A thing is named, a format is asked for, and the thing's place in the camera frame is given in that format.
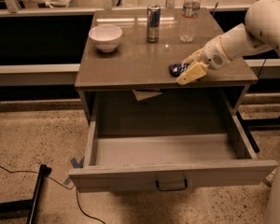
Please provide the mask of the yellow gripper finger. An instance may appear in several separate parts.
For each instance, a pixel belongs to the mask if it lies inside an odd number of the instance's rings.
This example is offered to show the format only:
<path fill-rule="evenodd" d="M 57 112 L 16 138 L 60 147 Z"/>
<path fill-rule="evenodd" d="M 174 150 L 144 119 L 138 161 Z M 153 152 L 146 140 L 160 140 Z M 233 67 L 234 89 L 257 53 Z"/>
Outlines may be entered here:
<path fill-rule="evenodd" d="M 180 76 L 176 79 L 180 85 L 186 85 L 207 74 L 208 65 L 203 62 L 193 62 Z"/>
<path fill-rule="evenodd" d="M 202 53 L 202 49 L 198 49 L 195 52 L 193 52 L 190 56 L 188 56 L 187 58 L 185 58 L 183 60 L 183 63 L 188 63 L 188 64 L 192 64 L 192 63 L 199 63 L 201 61 L 201 53 Z"/>

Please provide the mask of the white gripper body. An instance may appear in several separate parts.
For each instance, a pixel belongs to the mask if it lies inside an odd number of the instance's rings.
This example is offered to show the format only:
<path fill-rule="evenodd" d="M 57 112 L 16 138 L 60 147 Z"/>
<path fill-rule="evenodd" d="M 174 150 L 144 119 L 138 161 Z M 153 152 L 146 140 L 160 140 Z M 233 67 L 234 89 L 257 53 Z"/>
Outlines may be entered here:
<path fill-rule="evenodd" d="M 200 53 L 200 61 L 209 65 L 210 69 L 218 70 L 231 63 L 222 47 L 221 36 L 208 41 Z"/>

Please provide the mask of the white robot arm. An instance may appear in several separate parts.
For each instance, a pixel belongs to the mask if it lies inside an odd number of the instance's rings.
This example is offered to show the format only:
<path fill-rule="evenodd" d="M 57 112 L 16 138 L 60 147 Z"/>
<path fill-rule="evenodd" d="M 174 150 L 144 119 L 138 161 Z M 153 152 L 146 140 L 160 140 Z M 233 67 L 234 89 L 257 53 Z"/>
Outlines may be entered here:
<path fill-rule="evenodd" d="M 186 58 L 189 66 L 176 79 L 186 85 L 233 60 L 274 50 L 280 58 L 280 1 L 258 0 L 245 14 L 245 23 L 208 41 Z"/>

